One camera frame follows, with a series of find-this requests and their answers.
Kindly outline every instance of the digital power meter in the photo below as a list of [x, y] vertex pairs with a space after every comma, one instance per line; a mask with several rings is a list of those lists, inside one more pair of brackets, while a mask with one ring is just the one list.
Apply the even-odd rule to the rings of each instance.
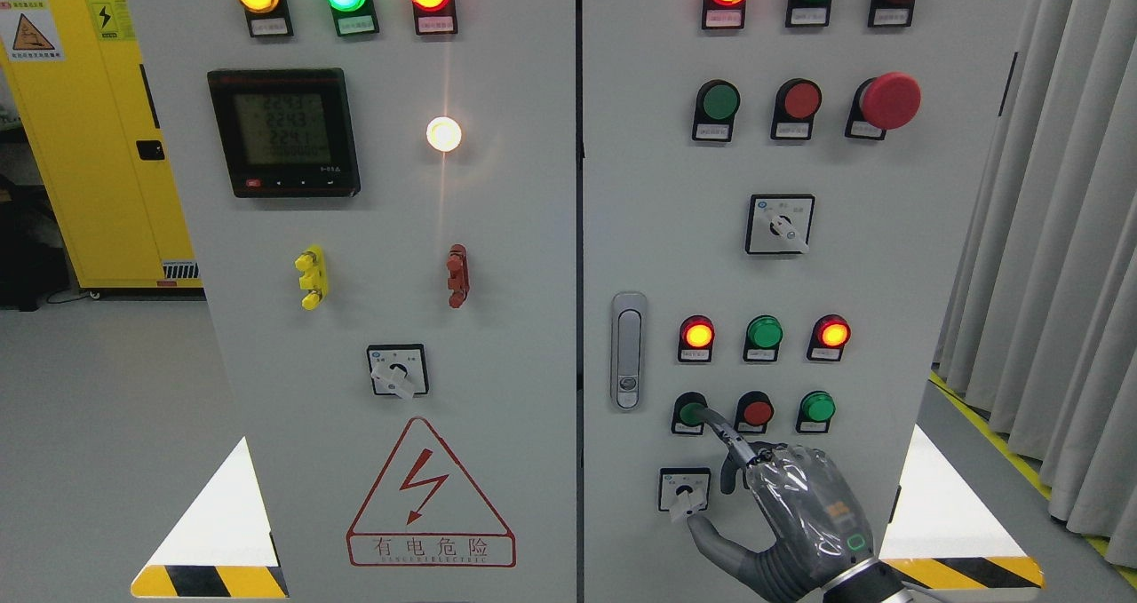
[[208, 77], [233, 195], [359, 192], [342, 69], [213, 71]]

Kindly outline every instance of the high voltage warning sign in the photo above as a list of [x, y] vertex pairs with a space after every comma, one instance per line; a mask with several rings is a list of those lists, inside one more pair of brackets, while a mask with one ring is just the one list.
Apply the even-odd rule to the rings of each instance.
[[0, 1], [0, 35], [11, 61], [63, 61], [59, 31], [47, 0]]
[[512, 568], [516, 538], [425, 419], [407, 422], [347, 535], [356, 567]]

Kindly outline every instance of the ventilation grille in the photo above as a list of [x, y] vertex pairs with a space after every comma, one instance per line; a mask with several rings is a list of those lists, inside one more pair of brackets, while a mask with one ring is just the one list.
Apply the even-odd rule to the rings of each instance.
[[198, 262], [196, 261], [164, 261], [161, 267], [166, 271], [166, 279], [198, 278]]

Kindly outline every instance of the robotic hand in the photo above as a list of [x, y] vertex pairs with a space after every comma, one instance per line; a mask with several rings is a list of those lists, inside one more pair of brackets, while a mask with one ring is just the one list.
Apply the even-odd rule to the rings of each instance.
[[911, 603], [910, 592], [877, 560], [872, 531], [848, 484], [820, 449], [749, 444], [714, 410], [698, 410], [730, 448], [720, 485], [744, 481], [778, 540], [756, 553], [723, 538], [703, 515], [687, 519], [711, 562], [771, 603], [794, 603], [815, 588], [825, 603]]

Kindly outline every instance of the gray curtain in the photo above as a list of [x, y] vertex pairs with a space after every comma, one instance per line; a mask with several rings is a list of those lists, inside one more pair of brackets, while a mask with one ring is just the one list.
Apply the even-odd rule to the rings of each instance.
[[940, 373], [1137, 567], [1137, 0], [1031, 0]]

